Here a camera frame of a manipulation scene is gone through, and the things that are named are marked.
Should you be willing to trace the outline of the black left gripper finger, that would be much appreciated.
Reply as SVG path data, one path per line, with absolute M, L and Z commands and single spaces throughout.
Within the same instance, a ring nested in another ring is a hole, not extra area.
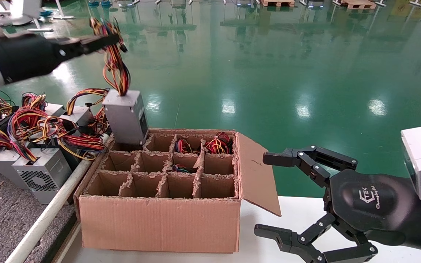
M 60 61 L 68 61 L 103 49 L 103 45 L 61 45 Z
M 59 38 L 59 45 L 76 50 L 100 50 L 119 42 L 120 37 L 117 34 Z

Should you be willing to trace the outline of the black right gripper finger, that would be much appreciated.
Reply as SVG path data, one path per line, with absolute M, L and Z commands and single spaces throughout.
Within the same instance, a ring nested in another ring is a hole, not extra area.
M 314 247 L 314 241 L 330 228 L 336 229 L 343 237 L 356 246 L 321 252 Z M 364 232 L 354 229 L 333 214 L 326 214 L 301 234 L 292 230 L 256 224 L 254 234 L 276 241 L 279 250 L 301 257 L 306 263 L 365 263 L 375 257 L 377 248 L 368 241 Z
M 357 160 L 352 157 L 315 145 L 302 149 L 286 148 L 281 153 L 265 152 L 263 163 L 269 166 L 297 167 L 319 187 L 330 187 L 331 175 L 324 166 L 339 172 L 356 170 L 357 167 Z

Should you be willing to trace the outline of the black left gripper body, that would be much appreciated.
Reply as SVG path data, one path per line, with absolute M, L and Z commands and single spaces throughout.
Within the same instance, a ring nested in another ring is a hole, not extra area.
M 0 38 L 0 84 L 51 73 L 60 61 L 60 45 L 37 34 Z

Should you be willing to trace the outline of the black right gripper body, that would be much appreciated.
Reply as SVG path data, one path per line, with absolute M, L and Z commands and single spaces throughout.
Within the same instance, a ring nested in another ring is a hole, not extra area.
M 417 195 L 407 178 L 347 169 L 330 178 L 330 193 L 333 226 L 341 233 L 417 233 Z

